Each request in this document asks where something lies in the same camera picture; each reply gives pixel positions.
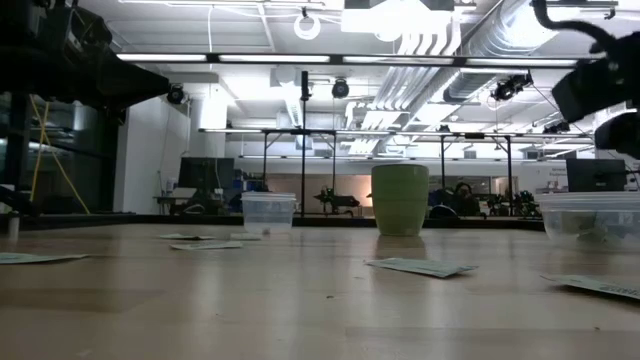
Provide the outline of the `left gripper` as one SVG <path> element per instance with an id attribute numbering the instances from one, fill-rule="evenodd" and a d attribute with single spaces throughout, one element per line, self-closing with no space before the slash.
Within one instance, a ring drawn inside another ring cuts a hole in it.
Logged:
<path id="1" fill-rule="evenodd" d="M 60 102 L 79 101 L 97 109 L 125 109 L 166 94 L 169 80 L 112 57 L 112 87 L 100 72 L 65 65 L 34 48 L 0 47 L 0 93 L 36 94 Z"/>

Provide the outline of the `person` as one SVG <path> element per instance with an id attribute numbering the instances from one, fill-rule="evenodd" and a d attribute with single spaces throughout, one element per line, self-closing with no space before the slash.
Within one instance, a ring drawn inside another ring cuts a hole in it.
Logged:
<path id="1" fill-rule="evenodd" d="M 450 197 L 449 207 L 460 217 L 479 216 L 480 205 L 472 193 L 471 186 L 459 182 Z"/>

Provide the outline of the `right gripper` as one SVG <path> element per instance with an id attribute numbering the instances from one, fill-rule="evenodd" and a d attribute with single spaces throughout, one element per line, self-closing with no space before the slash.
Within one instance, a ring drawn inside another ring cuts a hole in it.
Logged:
<path id="1" fill-rule="evenodd" d="M 611 106 L 636 100 L 636 58 L 602 58 L 579 64 L 552 89 L 563 118 L 577 122 Z M 600 125 L 595 147 L 640 160 L 640 113 L 623 113 Z"/>

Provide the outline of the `black background rig frame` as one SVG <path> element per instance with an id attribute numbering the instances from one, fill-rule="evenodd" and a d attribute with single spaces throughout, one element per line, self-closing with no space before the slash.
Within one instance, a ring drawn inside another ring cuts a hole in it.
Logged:
<path id="1" fill-rule="evenodd" d="M 456 181 L 482 181 L 479 193 L 504 193 L 512 187 L 533 194 L 565 191 L 566 161 L 596 157 L 593 147 L 567 139 L 526 143 L 461 138 L 417 142 L 409 146 L 406 156 L 428 166 L 432 175 L 443 176 L 448 186 Z"/>
<path id="2" fill-rule="evenodd" d="M 209 144 L 233 158 L 236 167 L 263 182 L 262 188 L 291 192 L 301 204 L 302 131 L 293 129 L 199 129 Z M 306 139 L 306 215 L 319 213 L 314 196 L 322 186 L 336 184 L 339 148 L 327 132 L 308 133 Z"/>

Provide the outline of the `small clear plastic container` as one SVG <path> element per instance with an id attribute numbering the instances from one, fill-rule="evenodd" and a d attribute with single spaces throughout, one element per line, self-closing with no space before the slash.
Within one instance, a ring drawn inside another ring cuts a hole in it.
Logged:
<path id="1" fill-rule="evenodd" d="M 241 202 L 248 233 L 282 234 L 291 230 L 297 202 L 293 193 L 244 192 Z"/>

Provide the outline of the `black computer monitor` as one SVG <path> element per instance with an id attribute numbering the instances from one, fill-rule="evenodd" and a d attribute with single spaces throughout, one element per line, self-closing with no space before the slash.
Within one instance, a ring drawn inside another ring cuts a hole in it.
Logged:
<path id="1" fill-rule="evenodd" d="M 570 192 L 623 191 L 627 174 L 623 160 L 567 159 Z"/>
<path id="2" fill-rule="evenodd" d="M 234 159 L 182 157 L 178 186 L 199 189 L 230 189 L 234 179 Z"/>

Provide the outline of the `large clear plastic bin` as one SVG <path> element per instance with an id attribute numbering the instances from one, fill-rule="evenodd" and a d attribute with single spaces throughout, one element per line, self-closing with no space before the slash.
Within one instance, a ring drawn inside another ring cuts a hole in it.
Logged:
<path id="1" fill-rule="evenodd" d="M 558 246 L 589 251 L 640 251 L 640 193 L 638 192 L 568 192 L 538 197 L 544 228 Z M 619 243 L 601 243 L 564 235 L 564 213 L 594 213 L 596 225 L 607 223 L 625 226 Z"/>

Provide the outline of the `black aluminium table frame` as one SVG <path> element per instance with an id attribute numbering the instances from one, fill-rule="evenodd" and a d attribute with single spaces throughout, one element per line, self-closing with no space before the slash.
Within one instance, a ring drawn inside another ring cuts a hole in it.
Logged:
<path id="1" fill-rule="evenodd" d="M 165 224 L 165 225 L 215 225 L 242 226 L 241 217 L 215 216 L 162 216 L 162 215 L 64 215 L 23 217 L 20 219 L 20 229 L 25 231 L 66 229 L 79 227 L 97 227 L 125 224 Z M 357 218 L 294 218 L 294 227 L 342 227 L 342 228 L 375 228 L 374 219 Z M 422 225 L 425 229 L 487 229 L 487 230 L 527 230 L 544 232 L 544 224 L 540 220 L 519 219 L 426 219 Z"/>

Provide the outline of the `green cup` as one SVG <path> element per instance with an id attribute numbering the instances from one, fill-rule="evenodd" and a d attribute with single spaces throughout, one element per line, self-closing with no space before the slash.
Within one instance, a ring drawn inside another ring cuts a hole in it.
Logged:
<path id="1" fill-rule="evenodd" d="M 414 164 L 375 166 L 371 172 L 371 195 L 382 235 L 417 236 L 428 209 L 429 169 Z"/>

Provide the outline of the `dark shelving rack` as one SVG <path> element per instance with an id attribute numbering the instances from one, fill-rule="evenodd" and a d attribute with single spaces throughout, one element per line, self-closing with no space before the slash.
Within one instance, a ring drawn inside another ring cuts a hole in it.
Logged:
<path id="1" fill-rule="evenodd" d="M 0 94 L 0 184 L 20 190 L 45 214 L 112 210 L 118 131 L 75 102 Z"/>

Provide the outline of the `black tripod stand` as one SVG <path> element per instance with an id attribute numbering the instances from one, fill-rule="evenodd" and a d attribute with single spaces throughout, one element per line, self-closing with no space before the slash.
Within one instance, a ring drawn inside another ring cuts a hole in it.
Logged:
<path id="1" fill-rule="evenodd" d="M 301 204 L 300 204 L 300 216 L 302 218 L 306 215 L 306 105 L 310 98 L 309 91 L 309 73 L 306 70 L 301 72 L 301 103 L 302 103 L 302 155 L 301 155 Z"/>

